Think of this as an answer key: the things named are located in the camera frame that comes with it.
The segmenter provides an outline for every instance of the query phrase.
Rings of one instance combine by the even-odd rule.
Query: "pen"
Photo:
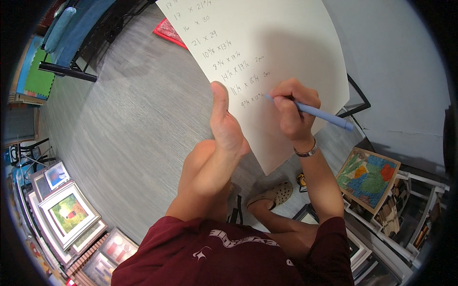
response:
[[[273,98],[271,98],[268,94],[265,94],[265,97],[273,101]],[[332,124],[337,125],[338,127],[341,127],[347,130],[348,132],[351,132],[353,130],[353,124],[351,124],[350,122],[348,122],[347,120],[343,118],[340,118],[338,116],[332,115],[330,113],[319,110],[310,105],[306,105],[306,104],[303,104],[297,101],[294,101],[294,103],[296,104],[297,109],[302,112],[319,117],[323,120],[326,120],[327,122],[331,122]]]

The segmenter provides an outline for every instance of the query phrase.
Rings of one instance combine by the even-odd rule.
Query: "gray floor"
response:
[[[151,5],[134,18],[100,62],[95,84],[56,77],[40,113],[40,137],[50,137],[102,218],[137,243],[176,196],[186,155],[212,137],[208,80],[187,50],[151,33],[163,17]],[[316,139],[337,174],[363,137],[328,124]],[[292,157],[265,177],[248,154],[233,182],[241,187],[245,204],[274,183],[294,182],[298,173],[299,160]],[[276,212],[292,217],[308,202],[307,194],[296,189]],[[244,220],[265,230],[246,209]]]

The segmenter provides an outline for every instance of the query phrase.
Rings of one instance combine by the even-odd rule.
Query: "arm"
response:
[[[216,81],[210,87],[213,91],[210,127],[216,141],[215,151],[200,172],[179,192],[165,213],[166,216],[182,221],[206,216],[239,161],[250,151],[239,123],[228,112],[226,88]]]
[[[319,108],[321,105],[316,90],[304,87],[297,79],[279,83],[269,92],[275,106],[282,113],[280,128],[291,139],[299,153],[310,151],[315,143],[311,127],[315,117],[299,113],[291,99]],[[344,216],[344,201],[337,181],[319,149],[310,157],[300,158],[307,184],[310,202],[320,219],[320,224],[327,219]]]

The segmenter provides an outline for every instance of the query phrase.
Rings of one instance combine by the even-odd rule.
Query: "silver bracelet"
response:
[[[299,157],[310,157],[312,156],[313,154],[315,154],[316,152],[316,149],[318,148],[318,146],[316,146],[316,139],[313,137],[313,140],[315,141],[315,144],[313,145],[313,148],[312,150],[308,151],[307,153],[299,153],[296,148],[293,147],[294,149],[294,152],[296,152],[296,155],[299,156]]]

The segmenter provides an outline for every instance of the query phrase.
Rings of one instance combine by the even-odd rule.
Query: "red mat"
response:
[[[178,36],[178,33],[175,31],[172,24],[167,20],[167,18],[164,18],[159,23],[159,25],[153,30],[153,33],[179,45],[180,47],[188,49],[185,43],[181,40],[180,36]]]

